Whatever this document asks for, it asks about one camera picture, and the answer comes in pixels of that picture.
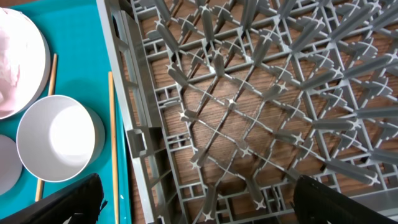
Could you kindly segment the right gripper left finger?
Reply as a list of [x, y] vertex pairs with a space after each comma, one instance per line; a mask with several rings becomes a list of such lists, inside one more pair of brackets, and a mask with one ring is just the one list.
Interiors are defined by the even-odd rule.
[[56, 191], [36, 203], [1, 220], [1, 224], [96, 223], [104, 191], [97, 173]]

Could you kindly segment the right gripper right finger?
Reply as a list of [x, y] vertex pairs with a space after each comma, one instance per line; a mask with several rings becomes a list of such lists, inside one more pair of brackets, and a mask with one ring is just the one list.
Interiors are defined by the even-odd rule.
[[307, 175], [301, 175], [296, 182], [293, 208], [300, 224], [395, 223]]

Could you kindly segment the grey-green bowl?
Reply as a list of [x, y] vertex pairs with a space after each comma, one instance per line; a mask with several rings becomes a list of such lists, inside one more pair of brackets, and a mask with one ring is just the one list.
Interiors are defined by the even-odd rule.
[[46, 182], [76, 177], [97, 158], [105, 143], [101, 118], [65, 95], [39, 99], [23, 114], [16, 145], [24, 167]]

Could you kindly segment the pink small bowl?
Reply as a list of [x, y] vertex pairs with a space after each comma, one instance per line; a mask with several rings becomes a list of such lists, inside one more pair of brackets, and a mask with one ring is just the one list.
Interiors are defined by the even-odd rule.
[[1, 195], [13, 188], [22, 172], [22, 162], [19, 158], [16, 143], [9, 137], [1, 135]]

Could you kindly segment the white napkin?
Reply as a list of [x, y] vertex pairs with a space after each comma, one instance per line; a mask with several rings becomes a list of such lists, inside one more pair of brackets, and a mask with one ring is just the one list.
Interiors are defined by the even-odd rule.
[[18, 39], [12, 37], [12, 33], [1, 28], [1, 103], [6, 99], [5, 90], [8, 87], [15, 87], [19, 81], [21, 49], [18, 45]]

